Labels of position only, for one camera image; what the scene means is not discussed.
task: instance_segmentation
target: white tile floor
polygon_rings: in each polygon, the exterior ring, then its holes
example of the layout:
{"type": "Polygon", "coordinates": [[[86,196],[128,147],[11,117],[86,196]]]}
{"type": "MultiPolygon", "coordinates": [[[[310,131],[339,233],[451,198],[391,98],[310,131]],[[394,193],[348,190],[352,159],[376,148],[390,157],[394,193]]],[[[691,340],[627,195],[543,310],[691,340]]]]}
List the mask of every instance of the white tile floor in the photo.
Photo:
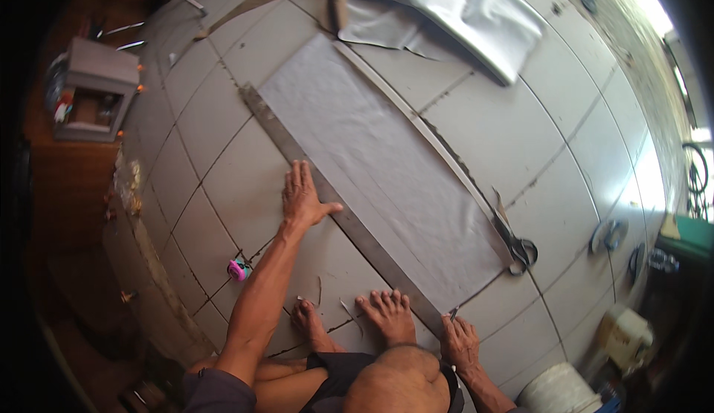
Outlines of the white tile floor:
{"type": "MultiPolygon", "coordinates": [[[[127,154],[140,158],[149,185],[144,223],[169,278],[196,323],[221,348],[241,285],[228,260],[259,259],[281,219],[287,163],[249,118],[236,85],[262,84],[319,28],[321,0],[276,0],[197,42],[169,68],[188,31],[207,26],[241,0],[199,0],[210,15],[172,2],[152,16],[140,52],[147,90],[132,104],[127,154]]],[[[467,64],[425,60],[407,51],[352,45],[461,156],[480,185],[504,196],[516,234],[539,248],[521,278],[502,275],[460,311],[480,332],[481,360],[509,396],[540,371],[589,347],[602,312],[630,297],[624,265],[640,241],[651,246],[664,192],[653,142],[628,82],[594,29],[564,0],[526,0],[551,26],[516,85],[496,86],[467,64]],[[552,13],[553,2],[564,8],[552,13]],[[627,219],[623,248],[585,251],[600,220],[627,219]]],[[[126,219],[120,228],[128,228],[126,219]]],[[[136,259],[131,234],[106,238],[110,258],[136,259]]],[[[305,352],[288,310],[300,294],[317,301],[330,334],[348,349],[377,350],[339,300],[387,284],[330,219],[303,244],[280,333],[269,354],[305,352]]],[[[122,287],[148,275],[120,276],[122,287]]],[[[420,342],[438,343],[419,321],[420,342]]]]}

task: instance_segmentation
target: gray fabric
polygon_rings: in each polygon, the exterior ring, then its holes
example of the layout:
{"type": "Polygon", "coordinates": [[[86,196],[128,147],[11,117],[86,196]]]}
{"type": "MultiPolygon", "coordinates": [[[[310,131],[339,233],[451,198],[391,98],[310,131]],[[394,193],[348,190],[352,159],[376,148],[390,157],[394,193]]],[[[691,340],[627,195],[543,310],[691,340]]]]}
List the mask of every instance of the gray fabric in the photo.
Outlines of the gray fabric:
{"type": "Polygon", "coordinates": [[[493,226],[433,147],[322,34],[260,94],[348,207],[440,312],[504,267],[493,226]]]}
{"type": "Polygon", "coordinates": [[[444,31],[505,84],[518,78],[546,25],[523,0],[380,1],[348,0],[348,25],[340,39],[452,61],[461,52],[444,40],[444,31]]]}

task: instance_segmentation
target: metal ruler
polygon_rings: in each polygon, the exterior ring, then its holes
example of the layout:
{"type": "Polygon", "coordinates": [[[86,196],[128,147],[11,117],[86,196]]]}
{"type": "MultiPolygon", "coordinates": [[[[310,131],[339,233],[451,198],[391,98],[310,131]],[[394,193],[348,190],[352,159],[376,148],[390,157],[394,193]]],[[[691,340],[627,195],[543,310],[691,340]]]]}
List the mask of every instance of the metal ruler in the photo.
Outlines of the metal ruler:
{"type": "MultiPolygon", "coordinates": [[[[293,160],[309,161],[305,151],[285,129],[278,117],[273,114],[272,109],[263,101],[263,97],[260,96],[252,84],[247,83],[245,87],[242,87],[240,94],[255,119],[258,120],[258,123],[260,123],[288,162],[293,160]]],[[[377,239],[372,236],[367,227],[362,224],[335,191],[334,187],[327,182],[320,170],[311,166],[311,171],[320,201],[340,202],[343,205],[344,210],[333,214],[332,218],[347,235],[347,238],[352,241],[352,244],[362,253],[362,256],[391,287],[398,288],[409,296],[411,309],[416,316],[436,337],[441,337],[443,332],[441,313],[424,297],[419,288],[409,279],[387,251],[382,248],[377,239]]]]}

